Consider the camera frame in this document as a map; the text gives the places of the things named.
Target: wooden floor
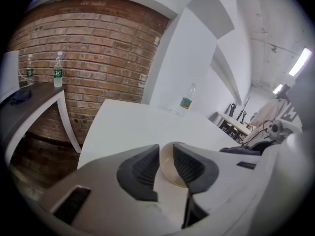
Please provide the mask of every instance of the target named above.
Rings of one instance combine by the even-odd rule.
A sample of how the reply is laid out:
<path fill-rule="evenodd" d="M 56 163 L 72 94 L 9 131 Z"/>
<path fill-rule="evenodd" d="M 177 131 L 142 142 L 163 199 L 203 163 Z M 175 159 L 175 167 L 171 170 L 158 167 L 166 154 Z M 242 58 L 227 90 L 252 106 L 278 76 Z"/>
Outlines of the wooden floor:
<path fill-rule="evenodd" d="M 25 137 L 14 151 L 10 170 L 20 192 L 38 200 L 47 188 L 76 170 L 79 156 L 74 148 Z"/>

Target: white tabletop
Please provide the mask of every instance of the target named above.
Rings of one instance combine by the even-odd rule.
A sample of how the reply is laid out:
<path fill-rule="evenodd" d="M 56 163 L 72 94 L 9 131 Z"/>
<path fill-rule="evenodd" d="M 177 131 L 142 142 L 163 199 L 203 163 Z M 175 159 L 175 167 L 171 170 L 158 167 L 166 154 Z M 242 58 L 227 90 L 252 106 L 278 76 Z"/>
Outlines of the white tabletop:
<path fill-rule="evenodd" d="M 155 107 L 106 99 L 98 111 L 83 144 L 78 168 L 86 163 L 132 148 L 182 142 L 209 150 L 239 146 L 204 116 L 188 111 L 183 117 Z M 180 230 L 187 201 L 187 189 L 171 184 L 161 169 L 154 190 L 165 214 Z"/>
<path fill-rule="evenodd" d="M 236 119 L 226 115 L 225 113 L 218 112 L 218 115 L 221 116 L 223 119 L 225 119 L 228 123 L 232 124 L 236 129 L 241 131 L 242 133 L 249 135 L 251 131 L 246 128 L 243 124 L 238 122 Z"/>

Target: black rectangular marking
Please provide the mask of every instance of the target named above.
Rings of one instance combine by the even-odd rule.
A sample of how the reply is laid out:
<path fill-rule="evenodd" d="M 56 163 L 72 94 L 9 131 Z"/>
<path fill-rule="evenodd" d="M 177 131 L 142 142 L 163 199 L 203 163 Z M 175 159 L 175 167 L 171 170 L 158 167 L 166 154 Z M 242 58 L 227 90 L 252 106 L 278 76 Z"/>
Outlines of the black rectangular marking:
<path fill-rule="evenodd" d="M 67 197 L 67 199 L 54 212 L 54 215 L 63 222 L 71 225 L 90 192 L 90 189 L 76 187 Z"/>
<path fill-rule="evenodd" d="M 237 166 L 240 166 L 240 167 L 244 167 L 244 168 L 253 170 L 253 169 L 255 169 L 256 164 L 255 164 L 255 163 L 247 163 L 247 162 L 239 162 L 239 163 L 237 164 Z"/>

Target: plastic water bottle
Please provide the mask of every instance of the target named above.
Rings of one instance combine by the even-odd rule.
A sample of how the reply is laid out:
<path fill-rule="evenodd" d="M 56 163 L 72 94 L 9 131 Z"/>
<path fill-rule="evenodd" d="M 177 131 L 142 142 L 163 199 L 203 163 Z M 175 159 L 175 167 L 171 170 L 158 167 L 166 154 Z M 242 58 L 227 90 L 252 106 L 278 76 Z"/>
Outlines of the plastic water bottle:
<path fill-rule="evenodd" d="M 183 97 L 181 101 L 181 104 L 177 111 L 178 115 L 183 116 L 187 112 L 187 110 L 189 109 L 191 105 L 195 91 L 196 91 L 196 84 L 192 83 L 189 92 L 185 95 L 185 97 Z"/>
<path fill-rule="evenodd" d="M 27 82 L 28 85 L 34 84 L 34 68 L 32 66 L 32 54 L 29 54 L 28 58 L 28 66 L 26 68 L 26 77 L 27 77 Z"/>
<path fill-rule="evenodd" d="M 56 64 L 54 67 L 54 87 L 59 88 L 63 85 L 63 66 L 62 66 L 62 52 L 58 52 Z"/>

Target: dark tabletop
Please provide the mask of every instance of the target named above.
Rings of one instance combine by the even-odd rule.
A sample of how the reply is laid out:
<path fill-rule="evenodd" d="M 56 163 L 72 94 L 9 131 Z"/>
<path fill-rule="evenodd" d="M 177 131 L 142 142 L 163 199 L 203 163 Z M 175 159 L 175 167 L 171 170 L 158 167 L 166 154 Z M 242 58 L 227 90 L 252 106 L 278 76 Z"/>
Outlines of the dark tabletop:
<path fill-rule="evenodd" d="M 24 121 L 47 100 L 66 89 L 63 85 L 55 88 L 53 83 L 35 83 L 20 90 L 31 90 L 32 96 L 17 105 L 10 104 L 8 97 L 0 104 L 0 141 L 3 148 L 8 146 L 11 138 Z"/>

